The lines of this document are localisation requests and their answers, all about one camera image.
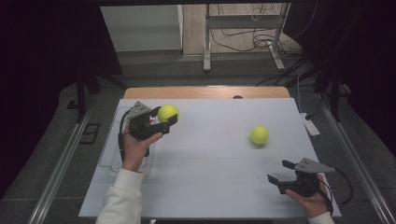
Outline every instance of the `white sleeve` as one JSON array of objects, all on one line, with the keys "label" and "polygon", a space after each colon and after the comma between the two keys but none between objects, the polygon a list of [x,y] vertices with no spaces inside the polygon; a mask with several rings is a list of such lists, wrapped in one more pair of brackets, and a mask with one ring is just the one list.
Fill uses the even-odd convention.
[{"label": "white sleeve", "polygon": [[334,224],[330,212],[323,213],[320,216],[308,218],[309,224]]},{"label": "white sleeve", "polygon": [[116,182],[105,196],[105,204],[96,219],[97,224],[140,224],[143,174],[120,169]]}]

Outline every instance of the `power strip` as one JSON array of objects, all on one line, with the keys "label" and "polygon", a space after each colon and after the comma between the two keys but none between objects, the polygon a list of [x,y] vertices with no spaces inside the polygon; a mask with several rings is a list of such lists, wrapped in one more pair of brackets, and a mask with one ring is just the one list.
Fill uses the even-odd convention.
[{"label": "power strip", "polygon": [[320,135],[319,130],[315,126],[314,122],[312,122],[311,119],[305,119],[306,113],[301,113],[301,120],[303,121],[303,124],[305,125],[306,131],[309,133],[309,136],[318,136]]}]

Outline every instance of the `person's arm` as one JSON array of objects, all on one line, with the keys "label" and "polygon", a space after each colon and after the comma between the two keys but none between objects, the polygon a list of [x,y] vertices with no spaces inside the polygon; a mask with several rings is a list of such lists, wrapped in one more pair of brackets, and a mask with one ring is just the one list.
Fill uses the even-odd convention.
[{"label": "person's arm", "polygon": [[[318,179],[320,180],[320,189],[327,194],[327,190],[322,182],[323,176],[318,174]],[[334,223],[326,202],[318,193],[312,197],[305,198],[290,189],[286,189],[286,194],[304,208],[310,224]]]},{"label": "person's arm", "polygon": [[140,186],[144,175],[137,171],[149,145],[162,136],[161,133],[156,133],[145,141],[138,141],[129,135],[127,130],[124,131],[125,158],[114,186],[106,193],[104,207],[96,219],[97,224],[140,223],[142,210]]}]

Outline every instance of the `hand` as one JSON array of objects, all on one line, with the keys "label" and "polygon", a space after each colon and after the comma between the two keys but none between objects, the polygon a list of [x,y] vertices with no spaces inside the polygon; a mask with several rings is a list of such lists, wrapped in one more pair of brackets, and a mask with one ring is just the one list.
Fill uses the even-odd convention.
[{"label": "hand", "polygon": [[156,133],[150,138],[140,141],[132,137],[128,133],[129,123],[127,123],[125,130],[123,131],[123,146],[124,146],[124,161],[122,169],[137,172],[140,165],[142,164],[143,158],[149,148],[149,145],[157,142],[163,137],[162,133]]},{"label": "hand", "polygon": [[[318,179],[323,181],[323,176],[318,174]],[[324,187],[324,184],[322,182],[319,182],[319,184],[320,189],[327,195],[327,190]],[[329,211],[326,202],[318,193],[312,197],[305,198],[290,189],[286,189],[285,192],[304,208],[308,217],[317,217]]]}]

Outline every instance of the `tennis ball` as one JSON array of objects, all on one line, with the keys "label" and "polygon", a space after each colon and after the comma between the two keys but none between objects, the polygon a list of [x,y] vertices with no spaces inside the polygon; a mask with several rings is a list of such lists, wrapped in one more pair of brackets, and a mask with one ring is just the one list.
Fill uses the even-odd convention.
[{"label": "tennis ball", "polygon": [[178,119],[178,109],[174,105],[163,105],[158,111],[158,120],[163,123],[168,121],[168,119],[177,114]]},{"label": "tennis ball", "polygon": [[262,126],[257,126],[250,133],[250,139],[255,144],[262,145],[265,144],[268,140],[268,131],[266,128]]}]

